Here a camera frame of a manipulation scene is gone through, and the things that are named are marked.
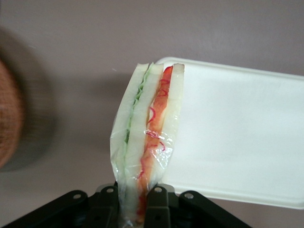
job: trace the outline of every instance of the styrofoam tray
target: styrofoam tray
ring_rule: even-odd
[[[304,77],[166,57],[185,64],[176,192],[304,209]]]

